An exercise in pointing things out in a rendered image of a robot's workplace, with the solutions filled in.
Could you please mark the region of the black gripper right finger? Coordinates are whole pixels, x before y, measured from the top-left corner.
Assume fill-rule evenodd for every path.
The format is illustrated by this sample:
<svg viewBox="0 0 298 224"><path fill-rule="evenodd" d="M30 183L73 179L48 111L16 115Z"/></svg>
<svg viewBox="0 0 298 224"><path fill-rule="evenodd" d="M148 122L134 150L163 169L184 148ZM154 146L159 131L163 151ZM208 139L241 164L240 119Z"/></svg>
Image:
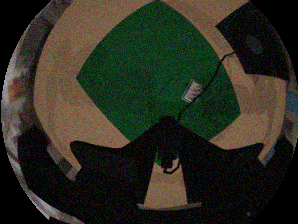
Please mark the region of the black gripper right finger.
<svg viewBox="0 0 298 224"><path fill-rule="evenodd" d="M229 173L230 169L243 163L249 163L258 157L263 143L247 145L245 148L222 149L209 143L204 137L196 135L192 129L177 124L182 133L178 155L182 167L182 179L186 186L188 204L201 201L205 193L210 192Z"/></svg>

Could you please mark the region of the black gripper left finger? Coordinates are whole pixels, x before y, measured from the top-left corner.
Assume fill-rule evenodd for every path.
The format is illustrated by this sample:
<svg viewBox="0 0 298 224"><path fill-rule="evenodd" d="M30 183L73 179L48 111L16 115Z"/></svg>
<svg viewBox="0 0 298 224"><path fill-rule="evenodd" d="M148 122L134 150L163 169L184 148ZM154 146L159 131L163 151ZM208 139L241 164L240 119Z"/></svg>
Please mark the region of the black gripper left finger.
<svg viewBox="0 0 298 224"><path fill-rule="evenodd" d="M69 147L81 167L129 181L138 204L144 205L146 190L156 161L160 123L154 123L137 140L121 148L71 141Z"/></svg>

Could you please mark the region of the green circuit board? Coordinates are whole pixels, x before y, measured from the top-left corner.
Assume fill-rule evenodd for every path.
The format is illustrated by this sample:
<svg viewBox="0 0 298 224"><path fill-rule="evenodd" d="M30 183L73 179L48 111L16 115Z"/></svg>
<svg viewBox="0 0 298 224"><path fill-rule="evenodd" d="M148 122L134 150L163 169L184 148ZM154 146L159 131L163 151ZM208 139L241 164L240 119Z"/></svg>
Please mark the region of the green circuit board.
<svg viewBox="0 0 298 224"><path fill-rule="evenodd" d="M220 64L206 37L162 0L145 4L109 31L76 77L98 111L129 141L160 116L176 116L204 91ZM205 140L241 116L221 63L216 79L178 124Z"/></svg>

